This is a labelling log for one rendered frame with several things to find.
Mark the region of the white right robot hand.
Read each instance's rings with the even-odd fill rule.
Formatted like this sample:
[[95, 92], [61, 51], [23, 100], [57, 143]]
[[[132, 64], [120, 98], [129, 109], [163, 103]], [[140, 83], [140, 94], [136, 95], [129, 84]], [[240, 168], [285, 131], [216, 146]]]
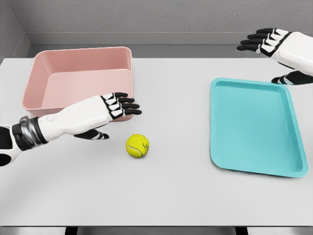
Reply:
[[261, 53], [292, 72], [272, 79], [274, 84], [313, 84], [313, 37], [278, 28], [258, 29], [237, 46], [239, 51]]

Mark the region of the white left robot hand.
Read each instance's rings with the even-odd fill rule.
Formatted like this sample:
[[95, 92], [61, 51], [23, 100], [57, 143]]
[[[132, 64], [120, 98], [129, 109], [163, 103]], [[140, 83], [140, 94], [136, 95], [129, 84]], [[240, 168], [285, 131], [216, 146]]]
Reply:
[[86, 140], [105, 140], [109, 135], [96, 130], [99, 127], [129, 115], [140, 115], [139, 105], [127, 93], [96, 95], [62, 110], [64, 132]]

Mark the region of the pink plastic basket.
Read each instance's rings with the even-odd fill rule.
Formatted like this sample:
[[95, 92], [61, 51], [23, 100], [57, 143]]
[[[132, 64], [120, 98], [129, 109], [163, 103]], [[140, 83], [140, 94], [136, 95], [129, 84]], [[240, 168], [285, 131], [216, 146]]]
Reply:
[[129, 48], [46, 50], [34, 57], [22, 107], [41, 117], [94, 95], [116, 92], [133, 97]]

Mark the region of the yellow tennis ball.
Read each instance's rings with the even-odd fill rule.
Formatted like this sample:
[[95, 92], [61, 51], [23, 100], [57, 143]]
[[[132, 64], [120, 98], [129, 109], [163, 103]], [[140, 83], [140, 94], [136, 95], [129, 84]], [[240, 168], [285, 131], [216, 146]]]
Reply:
[[149, 146], [148, 139], [142, 134], [131, 135], [126, 141], [126, 151], [135, 158], [145, 156], [149, 150]]

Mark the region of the blue plastic tray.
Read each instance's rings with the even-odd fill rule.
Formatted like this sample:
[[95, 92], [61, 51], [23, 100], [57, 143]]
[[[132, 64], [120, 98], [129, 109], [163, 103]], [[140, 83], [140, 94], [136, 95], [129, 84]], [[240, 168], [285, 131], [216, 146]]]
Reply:
[[210, 156], [223, 169], [304, 177], [309, 167], [287, 87], [214, 79], [210, 88]]

